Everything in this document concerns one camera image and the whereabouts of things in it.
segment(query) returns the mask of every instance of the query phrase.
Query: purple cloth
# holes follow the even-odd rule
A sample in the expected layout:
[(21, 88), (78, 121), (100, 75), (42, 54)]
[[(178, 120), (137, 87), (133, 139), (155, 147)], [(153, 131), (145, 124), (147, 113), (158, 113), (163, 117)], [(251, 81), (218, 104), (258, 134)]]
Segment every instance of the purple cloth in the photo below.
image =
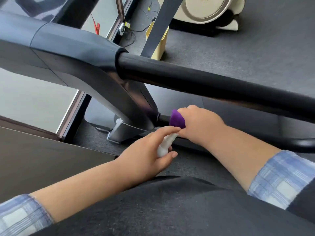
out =
[(169, 125), (174, 127), (180, 127), (181, 129), (186, 128), (185, 119), (176, 109), (172, 111), (171, 119), (169, 120)]

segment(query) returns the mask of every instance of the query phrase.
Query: shirt cuff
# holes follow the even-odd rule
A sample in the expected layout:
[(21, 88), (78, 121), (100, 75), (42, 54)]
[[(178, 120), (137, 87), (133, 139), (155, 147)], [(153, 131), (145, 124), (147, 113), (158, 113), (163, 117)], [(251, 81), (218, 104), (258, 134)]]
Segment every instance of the shirt cuff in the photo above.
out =
[(261, 168), (247, 194), (286, 209), (314, 178), (314, 162), (283, 150)]
[(53, 224), (49, 213), (30, 195), (18, 195), (0, 204), (0, 235), (28, 236)]

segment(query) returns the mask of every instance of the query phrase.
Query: power outlet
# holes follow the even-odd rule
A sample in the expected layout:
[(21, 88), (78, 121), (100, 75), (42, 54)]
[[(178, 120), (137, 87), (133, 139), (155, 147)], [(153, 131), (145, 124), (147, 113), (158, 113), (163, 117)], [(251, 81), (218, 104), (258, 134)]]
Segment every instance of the power outlet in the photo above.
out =
[(118, 34), (122, 36), (123, 33), (125, 32), (125, 29), (126, 29), (125, 24), (123, 22), (120, 23), (120, 26), (119, 26), (119, 29), (118, 29)]

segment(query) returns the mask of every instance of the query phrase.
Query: red object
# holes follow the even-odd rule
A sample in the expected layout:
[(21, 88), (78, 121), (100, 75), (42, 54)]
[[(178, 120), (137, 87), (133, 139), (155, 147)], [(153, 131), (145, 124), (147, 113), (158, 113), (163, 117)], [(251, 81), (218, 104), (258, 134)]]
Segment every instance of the red object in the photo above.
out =
[(91, 17), (92, 17), (93, 22), (94, 22), (95, 33), (96, 33), (97, 35), (99, 35), (99, 34), (100, 34), (100, 24), (99, 24), (99, 23), (97, 23), (97, 24), (95, 23), (95, 20), (94, 20), (92, 14), (91, 14)]

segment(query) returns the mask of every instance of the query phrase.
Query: yellow box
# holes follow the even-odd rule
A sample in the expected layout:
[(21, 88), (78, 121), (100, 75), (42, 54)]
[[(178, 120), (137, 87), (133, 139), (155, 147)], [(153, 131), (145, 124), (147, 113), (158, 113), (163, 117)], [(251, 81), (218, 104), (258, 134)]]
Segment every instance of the yellow box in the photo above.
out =
[[(148, 39), (150, 32), (152, 30), (152, 27), (154, 25), (154, 21), (152, 21), (152, 23), (150, 24), (149, 28), (146, 31), (146, 39)], [(169, 27), (167, 27), (160, 43), (158, 44), (158, 46), (156, 47), (153, 55), (151, 56), (151, 59), (156, 59), (156, 60), (160, 60), (164, 51), (165, 51), (165, 45), (166, 45), (166, 39), (167, 39), (167, 34), (168, 34), (168, 29)]]

